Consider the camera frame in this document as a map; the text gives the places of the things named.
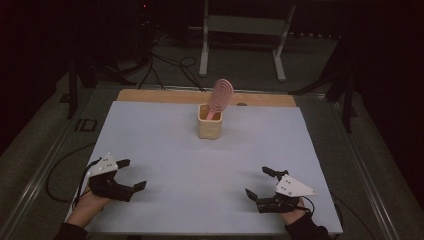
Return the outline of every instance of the cup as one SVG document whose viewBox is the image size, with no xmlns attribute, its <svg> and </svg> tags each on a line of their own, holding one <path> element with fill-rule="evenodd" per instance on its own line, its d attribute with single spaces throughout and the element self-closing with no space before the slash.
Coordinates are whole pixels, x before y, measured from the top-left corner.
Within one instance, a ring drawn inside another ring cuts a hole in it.
<svg viewBox="0 0 424 240">
<path fill-rule="evenodd" d="M 222 112 L 214 114 L 212 120 L 206 120 L 208 104 L 200 104 L 197 113 L 197 136 L 202 139 L 218 139 L 221 136 Z"/>
</svg>

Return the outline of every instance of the gray floor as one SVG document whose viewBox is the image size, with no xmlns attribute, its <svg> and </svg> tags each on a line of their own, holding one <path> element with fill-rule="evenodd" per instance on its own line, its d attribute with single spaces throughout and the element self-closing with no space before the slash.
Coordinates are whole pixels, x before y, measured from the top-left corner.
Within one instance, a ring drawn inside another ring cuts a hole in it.
<svg viewBox="0 0 424 240">
<path fill-rule="evenodd" d="M 239 91 L 284 94 L 317 80 L 335 44 L 328 39 L 289 37 L 282 55 L 287 82 L 279 83 L 270 49 L 247 49 L 245 46 L 214 43 L 210 50 L 208 75 L 197 79 L 206 88 L 212 87 L 215 80 L 226 78 Z M 200 59 L 197 42 L 171 45 L 167 42 L 155 47 L 153 52 L 176 60 L 183 57 Z M 196 63 L 190 68 L 196 76 L 198 65 Z M 153 66 L 167 88 L 196 90 L 179 68 L 157 59 Z M 143 69 L 128 79 L 140 82 L 146 72 L 147 69 Z M 0 224 L 2 227 L 7 226 L 2 233 L 9 233 L 9 239 L 51 239 L 54 236 L 66 216 L 69 203 L 51 200 L 45 193 L 45 177 L 37 178 L 35 174 L 37 170 L 41 173 L 48 171 L 52 164 L 46 162 L 50 159 L 57 161 L 80 147 L 94 143 L 110 104 L 123 88 L 125 86 L 105 80 L 96 89 L 81 89 L 79 111 L 74 119 L 67 120 L 68 106 L 59 103 L 62 94 L 66 93 L 65 76 L 58 83 L 57 93 L 43 105 L 1 156 Z M 149 75 L 141 88 L 157 88 L 153 74 Z M 343 202 L 336 201 L 344 225 L 344 233 L 338 239 L 371 239 L 365 227 L 348 208 L 365 222 L 376 239 L 422 239 L 424 215 L 362 105 L 360 95 L 355 94 L 354 99 L 358 116 L 352 118 L 353 133 L 347 134 L 340 125 L 338 105 L 322 99 L 322 93 L 327 88 L 323 86 L 313 94 L 297 97 L 296 103 L 304 114 L 329 189 Z M 99 125 L 96 131 L 74 131 L 78 118 L 97 120 Z M 92 148 L 88 146 L 70 155 L 54 171 L 50 189 L 55 196 L 64 199 L 73 196 Z M 36 197 L 23 195 L 25 190 L 34 193 Z M 169 238 L 148 236 L 144 239 Z M 253 240 L 283 237 L 172 237 L 179 238 Z M 90 239 L 126 237 L 94 234 Z"/>
</svg>

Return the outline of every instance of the pink hairbrush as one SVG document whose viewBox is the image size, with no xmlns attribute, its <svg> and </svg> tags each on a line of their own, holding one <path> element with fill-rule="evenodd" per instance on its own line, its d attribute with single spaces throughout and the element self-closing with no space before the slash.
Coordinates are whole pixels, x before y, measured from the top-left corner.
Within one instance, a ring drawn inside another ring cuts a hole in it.
<svg viewBox="0 0 424 240">
<path fill-rule="evenodd" d="M 228 80 L 219 79 L 216 81 L 214 91 L 209 102 L 209 113 L 206 120 L 211 120 L 217 112 L 222 112 L 227 107 L 233 96 L 233 86 Z"/>
</svg>

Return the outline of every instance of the white table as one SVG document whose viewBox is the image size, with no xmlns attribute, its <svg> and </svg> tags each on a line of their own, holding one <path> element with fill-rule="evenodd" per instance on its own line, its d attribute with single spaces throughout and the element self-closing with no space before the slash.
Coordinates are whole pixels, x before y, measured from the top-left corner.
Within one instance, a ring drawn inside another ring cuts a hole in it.
<svg viewBox="0 0 424 240">
<path fill-rule="evenodd" d="M 108 205 L 88 231 L 284 234 L 277 214 L 259 214 L 244 190 L 273 196 L 277 179 L 261 171 L 268 166 L 288 170 L 314 188 L 314 221 L 331 233 L 342 232 L 300 109 L 229 106 L 218 140 L 197 138 L 196 114 L 197 104 L 114 102 L 90 161 L 107 152 L 117 160 L 131 159 L 115 180 L 130 186 L 147 180 L 147 186 L 129 203 Z"/>
</svg>

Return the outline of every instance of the metal stand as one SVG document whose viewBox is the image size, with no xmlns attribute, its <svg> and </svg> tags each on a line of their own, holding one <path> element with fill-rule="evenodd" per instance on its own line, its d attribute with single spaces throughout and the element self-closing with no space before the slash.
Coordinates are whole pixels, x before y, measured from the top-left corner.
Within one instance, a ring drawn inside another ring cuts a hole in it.
<svg viewBox="0 0 424 240">
<path fill-rule="evenodd" d="M 293 18 L 296 6 L 291 6 L 288 16 L 283 19 L 265 19 L 265 18 L 247 18 L 235 16 L 209 15 L 209 0 L 205 0 L 204 18 L 203 18 L 203 47 L 200 57 L 199 75 L 204 77 L 208 70 L 209 31 L 232 32 L 232 33 L 251 33 L 280 36 L 280 44 L 277 49 L 272 51 L 277 80 L 286 81 L 283 64 L 281 63 L 281 52 L 286 41 L 290 24 Z"/>
</svg>

